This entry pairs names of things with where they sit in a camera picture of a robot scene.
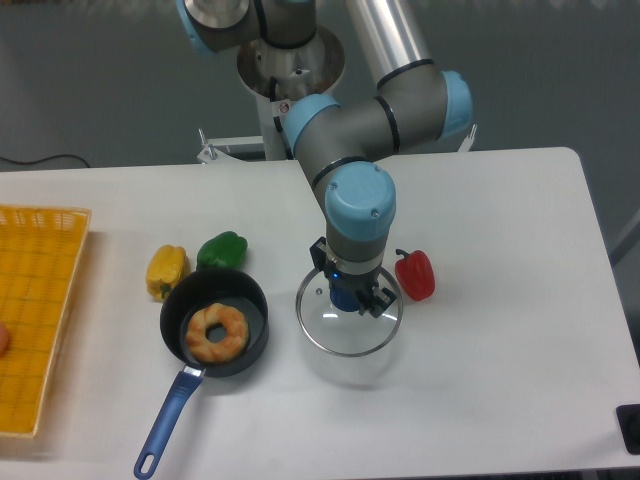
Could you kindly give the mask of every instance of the silver cylindrical arm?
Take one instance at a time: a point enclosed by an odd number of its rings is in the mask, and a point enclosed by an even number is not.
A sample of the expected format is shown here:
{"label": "silver cylindrical arm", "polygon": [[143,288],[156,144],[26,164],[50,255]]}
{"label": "silver cylindrical arm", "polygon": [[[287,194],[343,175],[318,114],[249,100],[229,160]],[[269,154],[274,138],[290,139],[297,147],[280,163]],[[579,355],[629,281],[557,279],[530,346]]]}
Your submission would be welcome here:
{"label": "silver cylindrical arm", "polygon": [[376,82],[402,67],[431,59],[407,1],[353,0],[347,8]]}

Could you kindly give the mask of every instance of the bell pepper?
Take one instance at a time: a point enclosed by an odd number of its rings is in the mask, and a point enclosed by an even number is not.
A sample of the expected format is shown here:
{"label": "bell pepper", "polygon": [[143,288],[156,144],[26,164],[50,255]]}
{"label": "bell pepper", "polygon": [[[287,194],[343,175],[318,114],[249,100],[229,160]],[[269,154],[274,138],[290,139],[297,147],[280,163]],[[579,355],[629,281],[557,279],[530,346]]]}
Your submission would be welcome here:
{"label": "bell pepper", "polygon": [[155,253],[147,267],[147,291],[161,302],[180,280],[189,274],[189,259],[182,247],[164,245]]}
{"label": "bell pepper", "polygon": [[221,233],[200,247],[196,270],[210,267],[239,268],[246,253],[246,238],[235,232]]}
{"label": "bell pepper", "polygon": [[406,294],[416,302],[433,295],[436,278],[429,257],[422,250],[409,254],[397,249],[396,255],[403,257],[396,262],[395,272],[398,283]]}

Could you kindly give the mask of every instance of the black band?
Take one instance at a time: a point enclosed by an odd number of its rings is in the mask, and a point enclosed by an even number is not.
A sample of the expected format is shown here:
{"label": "black band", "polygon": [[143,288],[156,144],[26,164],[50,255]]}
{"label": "black band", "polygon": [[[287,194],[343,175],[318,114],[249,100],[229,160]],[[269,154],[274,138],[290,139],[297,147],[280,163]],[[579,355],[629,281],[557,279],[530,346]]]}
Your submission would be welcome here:
{"label": "black band", "polygon": [[267,36],[267,16],[264,13],[264,5],[262,5],[262,0],[253,0],[253,4],[256,7],[256,15],[260,25],[260,36],[264,38]]}
{"label": "black band", "polygon": [[362,157],[344,157],[344,158],[341,158],[340,160],[336,160],[335,162],[330,163],[329,165],[324,167],[322,170],[320,170],[318,175],[316,175],[316,178],[313,179],[313,182],[311,182],[311,190],[315,190],[318,183],[320,183],[320,180],[326,177],[328,173],[334,171],[338,167],[341,167],[343,165],[346,165],[347,163],[352,163],[352,162],[366,162],[366,160]]}
{"label": "black band", "polygon": [[389,121],[389,127],[391,128],[391,137],[393,138],[393,154],[395,155],[400,151],[400,132],[398,131],[396,117],[393,115],[393,110],[391,110],[391,107],[384,98],[374,98],[378,101],[378,103],[384,110],[384,113],[387,116],[387,120]]}
{"label": "black band", "polygon": [[415,62],[408,63],[404,67],[396,68],[393,72],[387,73],[384,77],[382,77],[376,87],[378,88],[378,90],[380,90],[380,87],[382,87],[382,85],[387,83],[393,77],[397,77],[401,73],[404,73],[407,70],[411,70],[414,67],[419,67],[420,65],[433,65],[433,60],[431,60],[430,58],[423,58],[422,60],[416,60]]}
{"label": "black band", "polygon": [[276,77],[269,78],[269,101],[276,101],[276,87],[278,86],[278,79]]}
{"label": "black band", "polygon": [[313,30],[313,33],[311,34],[311,36],[309,38],[305,38],[304,40],[297,42],[297,43],[287,43],[287,44],[283,44],[283,43],[275,43],[272,42],[271,40],[269,40],[267,37],[262,36],[262,39],[267,42],[267,44],[271,45],[273,48],[279,48],[280,50],[292,50],[294,48],[300,48],[300,47],[304,47],[307,43],[309,43],[311,40],[313,40],[313,37],[315,37],[316,35],[316,30]]}

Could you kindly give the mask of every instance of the frying pan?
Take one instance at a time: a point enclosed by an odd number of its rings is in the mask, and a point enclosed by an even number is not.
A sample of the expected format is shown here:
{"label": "frying pan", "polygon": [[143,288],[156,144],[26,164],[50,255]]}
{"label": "frying pan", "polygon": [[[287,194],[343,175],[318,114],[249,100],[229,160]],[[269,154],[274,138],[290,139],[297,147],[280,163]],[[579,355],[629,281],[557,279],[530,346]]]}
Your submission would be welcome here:
{"label": "frying pan", "polygon": [[[237,308],[244,314],[249,326],[249,340],[245,350],[230,362],[217,365],[196,360],[189,352],[185,340],[193,314],[212,303]],[[267,314],[267,300],[260,286],[249,275],[238,270],[212,268],[193,272],[169,294],[160,313],[160,332],[171,353],[186,365],[178,372],[171,385],[142,447],[133,469],[137,478],[148,479],[155,472],[182,408],[202,383],[204,376],[219,378],[235,375],[258,359],[269,338]],[[222,328],[214,328],[207,333],[207,338],[214,342],[222,337]],[[151,463],[145,468],[149,457],[152,457]]]}

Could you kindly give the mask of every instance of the donut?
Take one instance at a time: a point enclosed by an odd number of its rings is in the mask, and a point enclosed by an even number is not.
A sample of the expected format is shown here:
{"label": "donut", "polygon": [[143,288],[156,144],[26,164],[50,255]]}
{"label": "donut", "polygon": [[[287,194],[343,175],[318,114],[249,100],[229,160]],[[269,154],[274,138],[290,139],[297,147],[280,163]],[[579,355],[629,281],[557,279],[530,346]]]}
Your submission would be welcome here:
{"label": "donut", "polygon": [[[222,325],[227,332],[219,342],[207,338],[207,330]],[[243,313],[227,305],[214,303],[198,310],[189,320],[187,347],[203,363],[226,363],[236,358],[247,345],[249,326]]]}

